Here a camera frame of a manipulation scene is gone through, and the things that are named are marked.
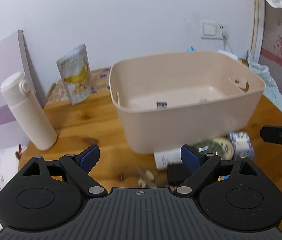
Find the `white wall socket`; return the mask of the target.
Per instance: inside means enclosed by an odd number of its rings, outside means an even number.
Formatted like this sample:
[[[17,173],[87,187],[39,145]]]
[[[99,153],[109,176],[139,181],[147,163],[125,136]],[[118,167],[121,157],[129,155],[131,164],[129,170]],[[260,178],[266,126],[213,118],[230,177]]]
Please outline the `white wall socket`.
[[[217,40],[227,40],[229,38],[230,29],[229,25],[223,23],[216,24],[216,37]]]

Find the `blue cartoon tissue pack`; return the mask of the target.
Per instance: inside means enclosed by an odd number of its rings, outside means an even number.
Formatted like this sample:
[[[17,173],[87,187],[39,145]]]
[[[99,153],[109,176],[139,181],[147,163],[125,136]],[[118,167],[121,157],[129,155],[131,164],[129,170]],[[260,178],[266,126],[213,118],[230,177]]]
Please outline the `blue cartoon tissue pack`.
[[[218,177],[218,181],[222,181],[222,180],[225,180],[225,179],[228,179],[229,176],[219,176]]]

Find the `light blue quilt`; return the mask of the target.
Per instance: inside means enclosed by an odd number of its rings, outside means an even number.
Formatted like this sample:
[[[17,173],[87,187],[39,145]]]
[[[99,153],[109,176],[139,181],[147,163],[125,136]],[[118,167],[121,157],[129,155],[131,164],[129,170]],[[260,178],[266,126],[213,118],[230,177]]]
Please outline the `light blue quilt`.
[[[255,62],[251,51],[247,51],[247,62],[250,70],[257,74],[266,84],[263,92],[264,96],[282,112],[282,94],[272,78],[268,66]]]

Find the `white wall switch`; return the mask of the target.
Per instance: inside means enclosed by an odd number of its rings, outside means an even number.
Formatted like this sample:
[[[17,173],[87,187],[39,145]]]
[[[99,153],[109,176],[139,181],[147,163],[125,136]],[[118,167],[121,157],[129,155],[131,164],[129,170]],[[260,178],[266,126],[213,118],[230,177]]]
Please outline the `white wall switch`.
[[[201,21],[201,38],[215,40],[217,34],[217,22]]]

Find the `black cube box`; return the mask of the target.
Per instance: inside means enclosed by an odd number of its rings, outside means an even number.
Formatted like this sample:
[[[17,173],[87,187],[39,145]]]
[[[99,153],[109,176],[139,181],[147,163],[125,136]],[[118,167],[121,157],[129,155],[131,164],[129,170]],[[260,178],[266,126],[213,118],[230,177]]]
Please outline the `black cube box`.
[[[192,173],[184,164],[169,164],[167,166],[167,183],[170,186],[179,186],[191,175]]]

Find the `bag of dried herbs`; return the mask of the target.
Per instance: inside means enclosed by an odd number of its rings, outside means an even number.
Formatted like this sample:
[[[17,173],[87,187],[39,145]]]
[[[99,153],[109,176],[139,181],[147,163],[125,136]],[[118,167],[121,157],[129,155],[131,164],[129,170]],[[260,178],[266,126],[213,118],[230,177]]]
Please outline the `bag of dried herbs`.
[[[221,159],[224,159],[224,150],[220,143],[213,140],[204,140],[191,145],[192,148],[197,150],[200,154],[206,155],[213,153],[218,155]]]

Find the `small wooden hair clip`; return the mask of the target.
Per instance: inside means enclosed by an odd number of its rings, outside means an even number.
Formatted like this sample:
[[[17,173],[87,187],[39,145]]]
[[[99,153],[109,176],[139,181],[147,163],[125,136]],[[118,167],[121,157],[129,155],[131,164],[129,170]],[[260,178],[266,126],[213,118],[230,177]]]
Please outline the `small wooden hair clip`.
[[[133,171],[136,176],[139,177],[138,185],[141,188],[156,188],[158,187],[157,184],[154,182],[155,177],[154,174],[150,170],[146,170],[145,172],[138,168],[137,170]]]

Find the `round decorated tin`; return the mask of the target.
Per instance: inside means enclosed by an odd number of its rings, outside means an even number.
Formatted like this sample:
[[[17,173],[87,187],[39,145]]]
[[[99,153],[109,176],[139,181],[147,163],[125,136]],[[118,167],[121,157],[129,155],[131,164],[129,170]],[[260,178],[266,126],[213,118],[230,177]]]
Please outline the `round decorated tin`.
[[[223,160],[231,160],[234,156],[234,146],[232,145],[231,141],[224,138],[224,137],[217,137],[212,139],[213,142],[217,143],[221,146],[222,151],[218,153],[218,155]]]

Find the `blue white soap box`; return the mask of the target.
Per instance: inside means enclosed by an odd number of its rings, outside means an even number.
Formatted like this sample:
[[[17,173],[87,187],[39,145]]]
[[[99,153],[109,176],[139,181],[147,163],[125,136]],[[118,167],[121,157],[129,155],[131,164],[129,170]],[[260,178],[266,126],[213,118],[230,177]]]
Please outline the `blue white soap box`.
[[[245,155],[250,159],[255,157],[255,152],[248,133],[232,132],[228,135],[228,139],[234,147],[235,159],[238,158],[240,155]]]

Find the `beige plastic storage bin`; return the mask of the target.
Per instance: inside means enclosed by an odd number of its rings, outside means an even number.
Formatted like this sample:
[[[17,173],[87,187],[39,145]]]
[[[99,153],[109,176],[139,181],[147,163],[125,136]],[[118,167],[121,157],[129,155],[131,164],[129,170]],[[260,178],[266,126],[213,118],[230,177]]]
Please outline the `beige plastic storage bin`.
[[[109,85],[127,143],[139,154],[243,129],[266,87],[240,61],[209,51],[117,62]],[[157,109],[157,101],[166,101],[167,108]]]

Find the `lilac leaning board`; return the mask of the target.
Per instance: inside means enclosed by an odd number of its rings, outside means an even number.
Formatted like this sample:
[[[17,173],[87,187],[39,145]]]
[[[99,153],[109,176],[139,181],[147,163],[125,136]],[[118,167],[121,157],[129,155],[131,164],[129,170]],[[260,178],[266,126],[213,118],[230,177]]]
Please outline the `lilac leaning board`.
[[[0,42],[0,149],[32,141],[45,151],[56,141],[35,92],[23,32],[17,30]]]

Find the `cream thermos bottle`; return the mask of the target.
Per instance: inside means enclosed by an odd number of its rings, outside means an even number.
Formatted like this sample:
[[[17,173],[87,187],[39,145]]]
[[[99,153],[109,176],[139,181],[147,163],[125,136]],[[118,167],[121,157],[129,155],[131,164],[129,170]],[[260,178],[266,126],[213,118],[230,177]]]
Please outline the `cream thermos bottle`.
[[[25,74],[12,74],[2,82],[0,89],[10,111],[30,141],[38,150],[50,149],[57,141],[57,134]]]

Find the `banana chips bag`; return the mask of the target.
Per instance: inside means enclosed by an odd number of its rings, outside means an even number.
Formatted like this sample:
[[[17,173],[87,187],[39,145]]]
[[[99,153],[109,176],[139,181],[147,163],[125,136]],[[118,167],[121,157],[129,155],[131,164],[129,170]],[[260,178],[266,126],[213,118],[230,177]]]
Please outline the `banana chips bag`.
[[[57,60],[57,67],[72,105],[77,105],[92,93],[91,74],[86,45],[81,44]]]

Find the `small dark card box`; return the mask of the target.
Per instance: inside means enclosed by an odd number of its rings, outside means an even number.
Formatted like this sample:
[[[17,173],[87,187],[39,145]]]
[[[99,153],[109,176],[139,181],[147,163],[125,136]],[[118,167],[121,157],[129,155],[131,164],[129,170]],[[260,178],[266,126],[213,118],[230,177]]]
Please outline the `small dark card box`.
[[[156,107],[157,109],[167,108],[167,102],[166,101],[157,101]]]

